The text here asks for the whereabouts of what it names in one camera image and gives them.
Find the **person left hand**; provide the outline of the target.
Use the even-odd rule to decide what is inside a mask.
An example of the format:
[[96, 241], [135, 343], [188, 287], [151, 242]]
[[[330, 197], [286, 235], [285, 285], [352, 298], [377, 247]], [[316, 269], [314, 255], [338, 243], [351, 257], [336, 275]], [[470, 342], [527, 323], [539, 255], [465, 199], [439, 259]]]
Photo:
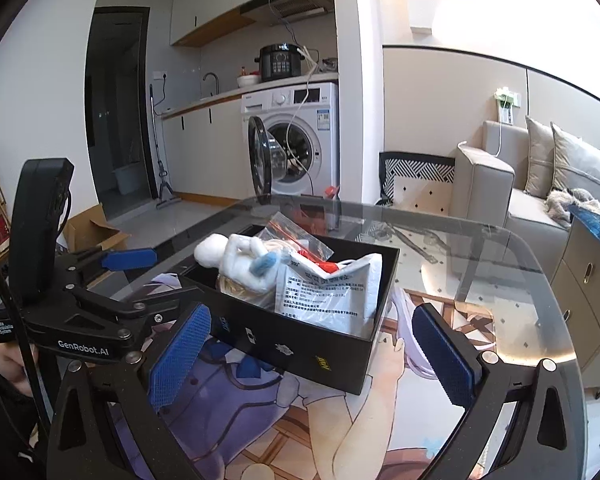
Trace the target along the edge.
[[32, 396], [21, 350], [15, 342], [0, 342], [0, 375], [19, 393], [29, 398]]

